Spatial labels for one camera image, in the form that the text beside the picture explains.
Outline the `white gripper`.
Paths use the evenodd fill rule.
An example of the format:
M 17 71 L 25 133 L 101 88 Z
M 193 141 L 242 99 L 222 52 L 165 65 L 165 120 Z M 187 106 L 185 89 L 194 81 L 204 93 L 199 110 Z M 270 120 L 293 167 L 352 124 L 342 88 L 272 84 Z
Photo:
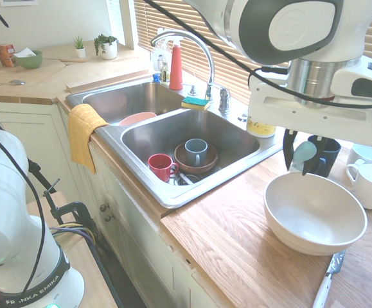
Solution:
M 326 137 L 372 146 L 372 67 L 340 69 L 324 99 L 306 98 L 273 79 L 252 73 L 249 118 L 286 128 L 283 154 L 287 170 L 297 131 L 313 134 L 316 154 L 304 164 L 302 175 L 315 169 L 326 147 Z

